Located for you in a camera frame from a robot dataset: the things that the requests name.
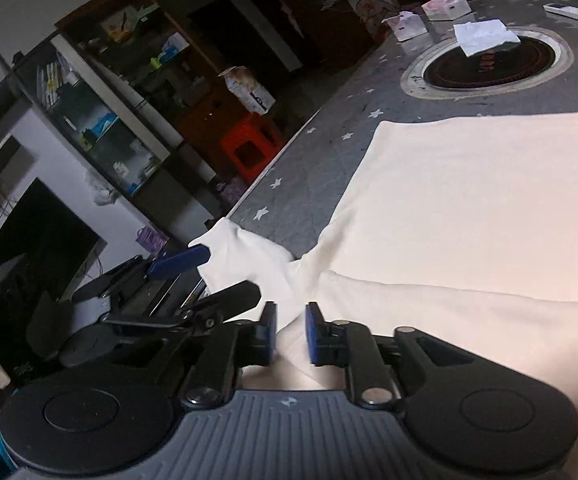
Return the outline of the floral fabric basket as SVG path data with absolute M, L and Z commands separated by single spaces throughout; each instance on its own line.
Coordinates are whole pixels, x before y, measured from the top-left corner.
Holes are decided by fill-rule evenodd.
M 382 44 L 391 30 L 382 21 L 399 14 L 400 7 L 385 0 L 358 0 L 355 12 L 366 26 L 372 40 L 376 44 Z

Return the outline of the white paper bag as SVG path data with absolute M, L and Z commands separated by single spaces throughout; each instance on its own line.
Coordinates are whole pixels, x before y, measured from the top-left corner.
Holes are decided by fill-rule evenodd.
M 266 115 L 275 105 L 276 100 L 246 67 L 229 67 L 219 77 L 250 113 Z

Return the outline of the cream garment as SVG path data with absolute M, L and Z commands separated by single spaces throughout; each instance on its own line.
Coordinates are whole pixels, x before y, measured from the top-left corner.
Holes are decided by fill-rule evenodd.
M 578 409 L 578 113 L 382 122 L 304 256 L 229 220 L 201 243 L 209 289 L 249 280 L 278 306 L 280 369 L 253 385 L 332 384 L 307 356 L 313 301 L 375 333 L 423 330 Z

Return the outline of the white remote control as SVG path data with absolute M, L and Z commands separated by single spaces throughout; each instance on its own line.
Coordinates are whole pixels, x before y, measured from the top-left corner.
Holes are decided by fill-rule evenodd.
M 546 3 L 543 5 L 546 12 L 578 21 L 578 7 L 564 6 L 563 4 Z

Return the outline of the white pink tissue box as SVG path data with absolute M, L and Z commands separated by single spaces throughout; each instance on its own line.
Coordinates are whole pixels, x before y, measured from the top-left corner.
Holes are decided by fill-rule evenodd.
M 472 12 L 467 0 L 429 0 L 421 7 L 431 22 L 453 21 Z

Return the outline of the red plastic stool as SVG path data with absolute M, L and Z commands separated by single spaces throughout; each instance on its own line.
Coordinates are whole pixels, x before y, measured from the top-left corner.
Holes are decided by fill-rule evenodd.
M 252 184 L 283 148 L 282 133 L 265 116 L 249 114 L 220 139 L 220 147 L 246 184 Z

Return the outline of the dark wooden shelf cabinet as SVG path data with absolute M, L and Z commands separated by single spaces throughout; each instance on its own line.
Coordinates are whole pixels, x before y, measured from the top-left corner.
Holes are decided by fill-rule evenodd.
M 100 177 L 150 220 L 166 206 L 221 217 L 222 180 L 186 123 L 215 70 L 156 0 L 90 0 L 4 66 Z

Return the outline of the black television screen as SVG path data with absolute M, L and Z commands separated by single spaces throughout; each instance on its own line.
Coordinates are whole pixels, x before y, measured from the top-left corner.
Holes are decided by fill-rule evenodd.
M 42 294 L 60 299 L 99 243 L 84 220 L 34 180 L 0 227 L 0 330 L 20 330 Z

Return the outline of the round black induction cooktop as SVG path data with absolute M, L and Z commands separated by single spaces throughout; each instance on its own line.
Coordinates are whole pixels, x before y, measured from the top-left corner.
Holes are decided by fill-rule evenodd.
M 454 38 L 415 58 L 400 88 L 420 100 L 462 100 L 528 90 L 564 74 L 575 60 L 561 36 L 537 26 L 513 29 L 520 41 L 467 56 Z

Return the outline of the small white pink tissue pack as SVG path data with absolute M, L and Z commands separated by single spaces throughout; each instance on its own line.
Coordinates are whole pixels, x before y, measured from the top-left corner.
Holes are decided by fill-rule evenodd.
M 428 32 L 421 16 L 410 11 L 402 11 L 395 16 L 384 18 L 381 23 L 392 30 L 399 42 L 405 42 Z

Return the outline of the white paper on cooktop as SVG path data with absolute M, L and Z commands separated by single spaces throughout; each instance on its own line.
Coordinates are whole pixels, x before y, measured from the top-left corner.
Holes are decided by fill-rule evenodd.
M 501 20 L 456 24 L 454 33 L 458 46 L 468 58 L 505 44 L 521 42 Z

